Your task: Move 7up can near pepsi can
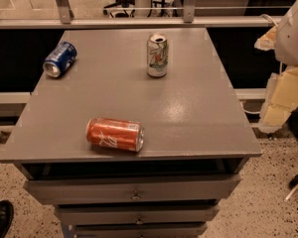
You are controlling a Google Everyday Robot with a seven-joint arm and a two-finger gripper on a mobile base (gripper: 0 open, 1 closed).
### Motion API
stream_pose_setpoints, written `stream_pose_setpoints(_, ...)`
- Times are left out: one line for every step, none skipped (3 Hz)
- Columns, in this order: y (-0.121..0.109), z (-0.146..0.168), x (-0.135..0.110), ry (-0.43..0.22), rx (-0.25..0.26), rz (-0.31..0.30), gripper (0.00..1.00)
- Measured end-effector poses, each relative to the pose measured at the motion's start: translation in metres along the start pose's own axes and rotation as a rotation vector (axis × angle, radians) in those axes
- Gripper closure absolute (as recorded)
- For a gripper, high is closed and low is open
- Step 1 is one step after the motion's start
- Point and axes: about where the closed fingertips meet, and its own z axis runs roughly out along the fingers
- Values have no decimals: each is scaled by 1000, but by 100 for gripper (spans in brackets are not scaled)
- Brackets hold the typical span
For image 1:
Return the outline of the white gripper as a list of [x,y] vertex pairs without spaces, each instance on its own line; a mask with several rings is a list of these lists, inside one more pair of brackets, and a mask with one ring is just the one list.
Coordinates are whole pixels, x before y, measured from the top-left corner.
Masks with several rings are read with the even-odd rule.
[[281,74],[272,73],[268,79],[258,129],[263,133],[274,133],[297,107],[298,67],[287,66]]

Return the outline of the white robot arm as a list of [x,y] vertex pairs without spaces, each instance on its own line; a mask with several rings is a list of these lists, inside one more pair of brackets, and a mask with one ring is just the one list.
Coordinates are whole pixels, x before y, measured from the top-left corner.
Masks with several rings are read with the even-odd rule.
[[298,0],[281,21],[254,44],[258,50],[274,50],[275,58],[286,65],[284,71],[268,79],[258,129],[274,133],[298,107]]

